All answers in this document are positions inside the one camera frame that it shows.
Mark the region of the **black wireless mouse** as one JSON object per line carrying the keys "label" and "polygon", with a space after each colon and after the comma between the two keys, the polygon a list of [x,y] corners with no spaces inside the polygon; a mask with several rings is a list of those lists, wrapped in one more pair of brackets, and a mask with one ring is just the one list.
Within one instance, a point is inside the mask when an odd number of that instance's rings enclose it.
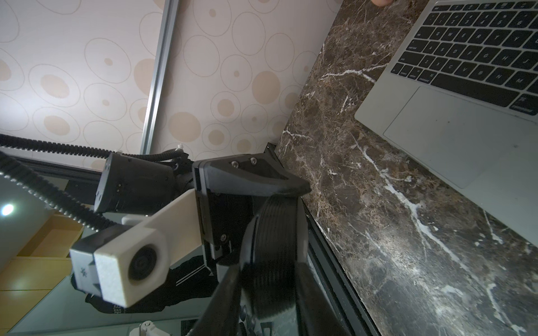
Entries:
{"label": "black wireless mouse", "polygon": [[269,197],[253,217],[240,253],[242,290],[253,317],[273,317],[293,309],[298,335],[307,335],[303,318],[308,281],[307,223],[298,197]]}

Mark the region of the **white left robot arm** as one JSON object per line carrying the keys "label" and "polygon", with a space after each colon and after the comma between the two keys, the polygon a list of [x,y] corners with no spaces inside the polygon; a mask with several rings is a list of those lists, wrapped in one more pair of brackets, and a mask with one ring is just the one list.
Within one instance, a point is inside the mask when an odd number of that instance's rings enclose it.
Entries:
{"label": "white left robot arm", "polygon": [[198,201],[205,262],[210,268],[240,248],[247,225],[274,195],[301,197],[309,183],[269,154],[234,155],[193,162],[182,149],[131,155],[69,144],[1,136],[4,148],[103,158],[93,210],[85,210],[29,167],[1,155],[1,174],[63,214],[94,230],[112,225],[107,212],[152,215],[183,193]]}

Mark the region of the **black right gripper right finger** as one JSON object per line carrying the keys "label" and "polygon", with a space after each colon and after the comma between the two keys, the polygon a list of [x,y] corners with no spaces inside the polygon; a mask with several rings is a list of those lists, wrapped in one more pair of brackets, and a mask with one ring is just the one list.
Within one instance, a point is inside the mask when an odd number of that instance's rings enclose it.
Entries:
{"label": "black right gripper right finger", "polygon": [[349,335],[305,263],[295,264],[299,335]]}

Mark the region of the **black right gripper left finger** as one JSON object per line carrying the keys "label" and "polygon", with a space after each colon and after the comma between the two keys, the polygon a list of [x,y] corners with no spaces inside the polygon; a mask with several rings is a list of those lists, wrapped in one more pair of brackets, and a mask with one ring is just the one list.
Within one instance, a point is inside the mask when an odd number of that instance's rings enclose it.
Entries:
{"label": "black right gripper left finger", "polygon": [[205,313],[189,335],[237,335],[241,299],[240,266],[231,266],[219,283]]}

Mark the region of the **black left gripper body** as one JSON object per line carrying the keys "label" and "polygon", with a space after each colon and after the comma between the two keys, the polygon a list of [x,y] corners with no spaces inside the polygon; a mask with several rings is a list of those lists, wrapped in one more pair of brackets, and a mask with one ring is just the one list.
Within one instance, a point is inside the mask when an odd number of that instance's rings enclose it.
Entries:
{"label": "black left gripper body", "polygon": [[269,197],[311,192],[309,182],[269,153],[199,160],[192,172],[203,256],[210,269],[240,248],[247,225]]}

